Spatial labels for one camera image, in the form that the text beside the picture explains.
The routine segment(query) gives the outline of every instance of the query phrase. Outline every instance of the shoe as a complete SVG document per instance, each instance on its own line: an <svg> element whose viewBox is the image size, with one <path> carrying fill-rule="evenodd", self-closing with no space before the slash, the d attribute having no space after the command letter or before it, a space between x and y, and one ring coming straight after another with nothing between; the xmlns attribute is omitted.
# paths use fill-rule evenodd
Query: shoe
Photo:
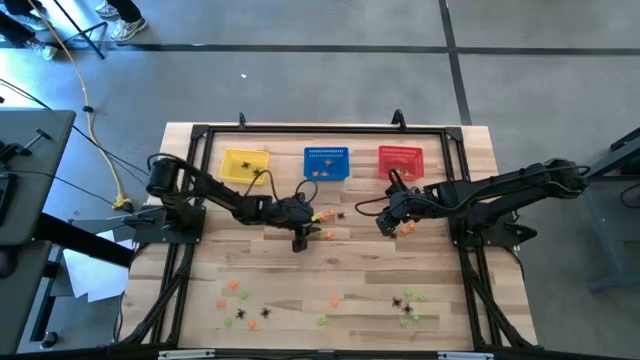
<svg viewBox="0 0 640 360"><path fill-rule="evenodd" d="M58 52L57 48L44 44L40 42L40 40L36 39L35 37L27 40L24 46L33 50L36 53L36 55L40 56L45 60L53 59L53 57Z"/></svg>
<svg viewBox="0 0 640 360"><path fill-rule="evenodd" d="M35 15L31 15L31 14L26 14L26 15L11 15L9 14L9 16L11 16L11 18L13 18L13 20L21 23L22 25L25 25L27 27L29 27L31 30L33 31L42 31L42 30L47 30L48 27L45 24L46 20L43 20Z"/></svg>
<svg viewBox="0 0 640 360"><path fill-rule="evenodd" d="M127 41L131 39L135 34L147 28L147 22L144 18L128 23L123 20L118 20L116 28L111 33L111 38L115 41Z"/></svg>
<svg viewBox="0 0 640 360"><path fill-rule="evenodd" d="M102 4L96 6L96 12L100 17L112 17L118 15L118 9L106 1L103 1Z"/></svg>

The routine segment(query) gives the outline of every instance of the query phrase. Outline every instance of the metal stand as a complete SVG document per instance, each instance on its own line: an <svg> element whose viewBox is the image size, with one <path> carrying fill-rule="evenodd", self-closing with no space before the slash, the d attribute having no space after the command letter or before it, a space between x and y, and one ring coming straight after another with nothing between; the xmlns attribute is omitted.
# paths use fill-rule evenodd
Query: metal stand
<svg viewBox="0 0 640 360"><path fill-rule="evenodd" d="M102 39L102 37L104 36L105 31L107 30L107 22L103 21L99 24L96 24L88 29L82 30L80 29L80 27L78 26L78 24L76 24L75 21L73 21L73 19L71 18L71 16L67 13L67 11L62 7L62 5L60 5L60 3L58 2L58 0L53 0L53 2L56 4L56 6L58 6L58 8L60 9L60 11L62 11L62 13L64 14L64 16L67 17L67 19L69 20L69 22L71 23L71 25L73 25L74 28L76 28L76 30L78 31L77 34L73 35L72 37L68 38L67 40L63 41L63 43L66 45L67 42L73 40L74 38L78 37L78 36L82 36L82 38L84 38L84 40L89 44L89 46L91 46L93 48L93 51L96 52L96 54L98 55L98 57L101 60L104 60L104 55L102 54L102 52L100 51L100 49L96 46L96 44L93 42L93 40L91 40L89 38L89 36L91 35L91 33L93 33L93 30L99 29L101 27L104 27L104 29L102 30L102 33L100 34L100 39Z"/></svg>

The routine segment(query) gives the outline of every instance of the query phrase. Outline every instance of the black metal frame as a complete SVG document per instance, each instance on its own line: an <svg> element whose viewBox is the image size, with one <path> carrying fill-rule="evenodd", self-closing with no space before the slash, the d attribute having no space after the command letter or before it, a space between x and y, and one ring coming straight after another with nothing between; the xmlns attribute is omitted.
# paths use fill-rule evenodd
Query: black metal frame
<svg viewBox="0 0 640 360"><path fill-rule="evenodd" d="M87 44L89 44L89 46L91 46L91 48L93 48L93 51L96 52L96 55L98 55L98 57L100 58L100 60L104 60L104 54L102 54L102 51L100 51L100 48L98 48L95 44L95 42L93 42L93 40L91 40L89 38L89 36L87 36L87 33L89 33L89 35L91 35L91 33L93 33L94 30L99 29L101 27L104 27L104 29L102 30L102 34L100 35L100 42L102 42L102 37L104 36L105 31L107 31L107 22L106 21L102 21L96 25L93 25L90 28L87 29L80 29L80 27L78 26L78 24L76 24L76 22L73 20L73 18L67 13L67 11L62 7L62 5L60 5L60 3L58 2L58 0L53 0L53 2L56 4L56 6L58 6L58 8L60 9L60 11L62 11L62 13L64 14L64 16L69 20L69 22L71 23L71 25L73 25L73 27L78 31L77 34L71 36L70 38L66 39L65 41L63 41L63 43L65 45L67 45L67 43L73 39L75 39L78 36L81 36L84 41L87 42Z"/></svg>
<svg viewBox="0 0 640 360"><path fill-rule="evenodd" d="M460 127L407 127L402 112L396 111L393 117L393 125L396 126L305 126L296 124L295 126L284 125L248 125L244 116L241 114L240 123L237 125L194 125L191 131L191 139L187 153L186 161L193 165L195 162L196 150L200 140L204 137L204 152L200 169L208 171L208 164L213 147L213 138L216 133L341 133L341 134L406 134L406 135L434 135L438 136L442 145L442 154L444 158L445 174L447 180L455 180L456 174L453 167L453 159L450 151L450 144L455 144L455 149L460 163L460 173L463 179L470 179L469 166L467 163L464 139L462 129ZM184 191L188 187L188 178L183 178L181 189ZM202 200L197 199L196 203L201 204ZM460 229L456 228L455 222L450 221L450 230L453 243L455 244L455 234L460 233ZM169 250L165 261L165 268L161 282L161 298L171 297L171 288L176 286L176 275L173 274L176 255L180 244L169 244ZM166 303L162 303L154 311L158 311L156 321L152 324L146 324L151 327L151 338L149 344L139 343L115 343L104 348L97 349L81 349L71 351L54 351L47 353L49 358L83 358L83 359L101 359L105 356L111 359L157 359L159 351L179 350L178 340L180 337L180 329L182 325L182 317L184 314L184 306L186 303L186 293L189 285L189 273L191 263L195 252L195 244L185 244L185 254L181 262L181 267L186 265L179 274L179 288L177 299L175 302L175 310L173 314L171 330L166 341L161 342L162 325L164 323L164 315ZM522 339L517 330L509 324L507 318L500 311L499 306L493 300L491 285L489 279L488 266L484 248L482 246L474 247L478 262L478 272L473 269L469 258L469 249L464 246L455 245L458 248L460 257L461 272L467 309L469 315L469 324L473 341L473 352L477 353L480 358L483 354L484 358L496 359L614 359L601 356L589 356L583 354L572 354L555 351L547 351L539 347L535 347ZM489 330L491 335L491 344L487 344L482 337L480 329L480 319L475 299L475 293L478 293L483 303L487 307ZM504 347L501 342L501 331L505 337L510 340L513 347ZM274 350L274 349L219 349L209 350L215 351L216 357L244 357L244 358L267 358L267 357L313 357L318 360L330 360L336 358L405 358L405 359L437 359L450 358L454 359L456 352L436 352L436 351L346 351L346 350ZM43 354L24 354L19 355L20 358L43 357Z"/></svg>

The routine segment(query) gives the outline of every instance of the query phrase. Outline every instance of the wooden table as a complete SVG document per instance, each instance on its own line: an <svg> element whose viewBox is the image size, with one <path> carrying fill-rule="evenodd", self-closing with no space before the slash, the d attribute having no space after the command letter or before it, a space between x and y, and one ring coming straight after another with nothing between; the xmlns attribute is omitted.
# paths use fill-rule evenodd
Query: wooden table
<svg viewBox="0 0 640 360"><path fill-rule="evenodd" d="M191 123L169 123L161 151L186 157ZM487 127L463 127L472 179L497 174ZM450 244L446 219L423 220L416 231L393 241L380 235L375 218L359 215L356 202L380 197L388 180L378 178L380 144L424 149L426 185L445 180L440 140L421 135L353 134L216 134L209 165L218 177L224 150L257 149L270 152L269 168L278 194L290 196L304 179L303 149L307 146L348 146L351 176L343 182L321 182L313 201L317 212L344 211L343 221L325 226L334 233L310 237L309 248L291 252L293 233L264 226L244 226L212 203L202 242L196 247L180 336L181 347L360 349L360 350L469 350L472 348L462 275L457 251ZM196 156L200 164L202 149ZM244 185L228 184L241 193ZM312 186L303 189L309 194ZM254 194L270 194L268 185ZM371 205L376 211L383 203ZM123 303L125 337L147 313L158 296L167 245L149 246L135 261ZM487 261L497 303L522 335L535 343L527 295L518 264L501 248L487 248ZM237 290L229 287L237 281ZM419 323L403 328L402 312L392 298L404 298L405 289L422 292L427 301L412 298ZM247 301L240 293L249 293ZM331 299L339 299L333 308ZM216 301L226 299L218 310ZM168 333L174 304L165 318ZM272 310L269 319L259 312ZM484 306L479 305L483 334L489 339ZM245 320L234 315L247 311ZM326 315L326 326L319 319ZM231 328L225 320L233 319ZM255 320L256 327L248 328Z"/></svg>

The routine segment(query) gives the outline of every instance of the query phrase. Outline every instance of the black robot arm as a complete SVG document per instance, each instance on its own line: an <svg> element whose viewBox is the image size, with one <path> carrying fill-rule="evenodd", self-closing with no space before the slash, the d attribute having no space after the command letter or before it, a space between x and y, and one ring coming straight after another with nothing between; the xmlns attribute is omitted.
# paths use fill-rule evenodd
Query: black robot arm
<svg viewBox="0 0 640 360"><path fill-rule="evenodd" d="M464 228L475 232L490 227L504 215L553 197L573 199L587 187L587 180L574 162L552 159L544 164L478 181L445 181L428 185L420 191L408 189L395 171L385 191L387 206L377 215L376 223L383 235L391 235L400 222L435 218L458 218Z"/></svg>
<svg viewBox="0 0 640 360"><path fill-rule="evenodd" d="M193 179L186 193L177 191L181 173ZM173 156L165 155L153 163L147 192L160 198L163 205L172 211L176 227L189 226L194 218L190 198L206 198L229 210L233 218L244 225L269 225L293 230L294 252L305 250L306 236L318 230L312 226L313 208L305 201L304 193L297 192L292 197L276 201L269 195L240 195L211 175Z"/></svg>

